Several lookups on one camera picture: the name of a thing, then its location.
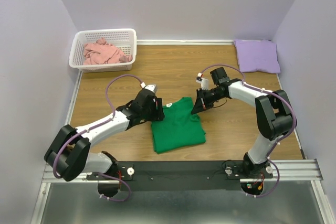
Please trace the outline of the green t-shirt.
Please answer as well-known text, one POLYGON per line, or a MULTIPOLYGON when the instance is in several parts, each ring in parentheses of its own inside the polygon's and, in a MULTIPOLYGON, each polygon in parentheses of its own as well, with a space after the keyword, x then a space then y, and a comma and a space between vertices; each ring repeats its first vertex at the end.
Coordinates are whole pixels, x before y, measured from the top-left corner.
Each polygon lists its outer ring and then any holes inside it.
POLYGON ((179 101, 163 107, 163 121, 151 124, 153 149, 156 153, 206 142, 200 117, 191 113, 193 106, 192 98, 182 97, 179 101))

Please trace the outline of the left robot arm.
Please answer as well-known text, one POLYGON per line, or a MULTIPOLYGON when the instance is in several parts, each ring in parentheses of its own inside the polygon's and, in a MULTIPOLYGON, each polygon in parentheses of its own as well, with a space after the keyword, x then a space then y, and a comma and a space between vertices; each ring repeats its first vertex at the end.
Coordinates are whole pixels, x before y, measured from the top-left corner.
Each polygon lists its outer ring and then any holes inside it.
POLYGON ((90 149, 134 126, 162 121, 162 99, 156 96, 156 91, 156 85, 147 85, 139 91, 135 99, 102 119, 77 128, 63 126, 44 156, 46 163, 52 167, 54 177, 69 182, 81 173, 105 174, 112 170, 116 160, 110 154, 94 154, 90 149))

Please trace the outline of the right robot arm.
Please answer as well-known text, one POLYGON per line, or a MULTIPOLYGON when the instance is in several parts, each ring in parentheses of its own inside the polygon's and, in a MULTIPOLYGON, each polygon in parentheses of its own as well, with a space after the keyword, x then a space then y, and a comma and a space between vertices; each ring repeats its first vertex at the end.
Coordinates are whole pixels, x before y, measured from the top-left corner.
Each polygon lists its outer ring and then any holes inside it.
POLYGON ((197 114, 214 108, 214 103, 221 99, 237 99, 253 106, 259 135, 252 148, 245 153, 241 171, 245 176, 255 175, 266 168, 269 156, 284 138, 297 126, 297 119, 288 96, 284 90, 270 91, 251 86, 244 79, 230 79, 224 65, 218 64, 211 71, 215 85, 208 87, 208 80, 199 72, 196 82, 201 87, 196 90, 196 101, 191 111, 197 114))

